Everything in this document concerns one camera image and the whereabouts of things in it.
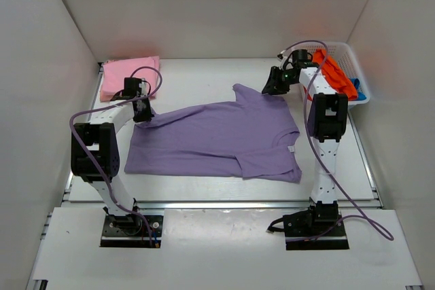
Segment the purple t shirt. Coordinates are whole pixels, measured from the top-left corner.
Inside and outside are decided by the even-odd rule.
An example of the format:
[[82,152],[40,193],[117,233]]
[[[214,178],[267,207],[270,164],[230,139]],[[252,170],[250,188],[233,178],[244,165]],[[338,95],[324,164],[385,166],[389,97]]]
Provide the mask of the purple t shirt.
[[234,101],[155,115],[133,129],[127,174],[299,183],[300,131],[286,101],[235,84]]

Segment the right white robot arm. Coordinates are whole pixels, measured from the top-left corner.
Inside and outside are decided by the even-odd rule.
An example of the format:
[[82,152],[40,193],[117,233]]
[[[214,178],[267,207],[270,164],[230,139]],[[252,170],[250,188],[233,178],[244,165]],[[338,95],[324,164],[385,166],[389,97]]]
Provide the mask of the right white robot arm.
[[305,49],[286,56],[278,54],[279,66],[271,68],[262,93],[282,95],[290,86],[305,88],[304,124],[309,144],[315,155],[315,181],[310,195],[310,224],[331,224],[339,219],[334,174],[338,146],[347,126],[348,98],[337,92],[327,81],[322,63],[313,61]]

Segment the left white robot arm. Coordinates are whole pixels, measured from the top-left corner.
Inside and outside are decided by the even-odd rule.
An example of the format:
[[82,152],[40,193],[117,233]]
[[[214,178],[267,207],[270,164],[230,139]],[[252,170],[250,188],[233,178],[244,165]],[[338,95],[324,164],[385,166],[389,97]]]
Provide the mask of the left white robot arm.
[[106,217],[118,228],[149,225],[119,176],[117,134],[128,122],[148,122],[153,118],[150,91],[145,79],[126,77],[124,88],[113,97],[114,104],[92,110],[87,122],[75,123],[74,118],[70,121],[72,173],[99,193]]

